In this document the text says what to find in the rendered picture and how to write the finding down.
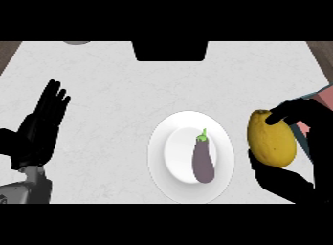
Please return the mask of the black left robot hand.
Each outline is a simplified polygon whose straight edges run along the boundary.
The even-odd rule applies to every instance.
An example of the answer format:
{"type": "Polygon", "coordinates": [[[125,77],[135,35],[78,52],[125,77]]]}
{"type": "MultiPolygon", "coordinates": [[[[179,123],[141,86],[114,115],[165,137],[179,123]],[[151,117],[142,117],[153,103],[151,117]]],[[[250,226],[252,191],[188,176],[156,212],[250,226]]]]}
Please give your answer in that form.
{"type": "Polygon", "coordinates": [[[51,79],[17,131],[0,127],[0,154],[11,157],[13,170],[48,162],[69,101],[60,82],[51,79]]]}

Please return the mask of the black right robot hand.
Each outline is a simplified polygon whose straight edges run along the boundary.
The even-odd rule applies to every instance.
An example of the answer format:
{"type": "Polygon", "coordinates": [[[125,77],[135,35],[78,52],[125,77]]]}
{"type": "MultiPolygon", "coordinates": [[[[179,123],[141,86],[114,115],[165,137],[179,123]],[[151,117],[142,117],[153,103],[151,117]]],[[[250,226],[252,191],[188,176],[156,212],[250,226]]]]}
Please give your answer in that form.
{"type": "Polygon", "coordinates": [[[306,133],[314,181],[293,171],[265,166],[249,152],[250,169],[259,186],[294,204],[333,205],[333,111],[314,99],[299,98],[271,109],[268,125],[284,121],[287,125],[302,122],[306,133]]]}

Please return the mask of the yellow lemon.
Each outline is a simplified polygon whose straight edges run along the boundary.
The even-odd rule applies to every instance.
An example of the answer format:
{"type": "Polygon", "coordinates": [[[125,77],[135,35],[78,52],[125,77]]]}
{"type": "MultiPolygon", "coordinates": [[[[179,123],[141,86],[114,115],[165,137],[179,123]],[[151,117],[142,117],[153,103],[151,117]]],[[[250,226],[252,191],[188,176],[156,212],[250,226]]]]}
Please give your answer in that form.
{"type": "Polygon", "coordinates": [[[247,142],[256,160],[266,166],[286,167],[296,156],[296,141],[284,121],[265,122],[268,110],[255,110],[249,115],[247,142]]]}

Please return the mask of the pink cardboard box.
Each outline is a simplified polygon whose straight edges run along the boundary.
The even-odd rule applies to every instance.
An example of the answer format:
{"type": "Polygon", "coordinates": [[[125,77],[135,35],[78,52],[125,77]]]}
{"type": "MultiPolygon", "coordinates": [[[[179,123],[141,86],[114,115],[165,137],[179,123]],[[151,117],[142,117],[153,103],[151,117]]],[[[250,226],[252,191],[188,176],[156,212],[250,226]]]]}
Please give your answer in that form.
{"type": "MultiPolygon", "coordinates": [[[[327,107],[333,111],[333,82],[327,86],[324,86],[317,92],[302,96],[302,99],[314,99],[324,107],[327,107]]],[[[290,126],[290,129],[306,156],[311,156],[306,139],[309,127],[302,122],[297,122],[290,126]]]]}

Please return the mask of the white plate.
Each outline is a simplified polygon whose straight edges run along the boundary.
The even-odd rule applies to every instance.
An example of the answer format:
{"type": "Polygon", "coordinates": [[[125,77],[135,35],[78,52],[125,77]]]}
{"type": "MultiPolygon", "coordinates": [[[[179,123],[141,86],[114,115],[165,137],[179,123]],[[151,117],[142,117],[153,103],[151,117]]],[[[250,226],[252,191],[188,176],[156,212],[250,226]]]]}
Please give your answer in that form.
{"type": "Polygon", "coordinates": [[[148,168],[153,182],[178,203],[209,203],[222,194],[232,175],[234,152],[221,125],[200,112],[182,111],[159,123],[150,135],[148,168]],[[207,138],[215,178],[203,184],[194,176],[191,157],[196,139],[207,138]]]}

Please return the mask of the purple eggplant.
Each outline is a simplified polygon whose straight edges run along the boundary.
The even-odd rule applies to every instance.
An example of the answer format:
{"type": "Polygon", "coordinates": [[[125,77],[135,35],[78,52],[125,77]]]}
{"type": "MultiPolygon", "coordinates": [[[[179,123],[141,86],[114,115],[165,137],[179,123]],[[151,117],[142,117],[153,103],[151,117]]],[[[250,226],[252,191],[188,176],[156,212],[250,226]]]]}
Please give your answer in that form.
{"type": "Polygon", "coordinates": [[[206,131],[196,137],[196,143],[191,154],[191,169],[196,180],[206,184],[215,179],[215,167],[209,154],[209,138],[206,131]]]}

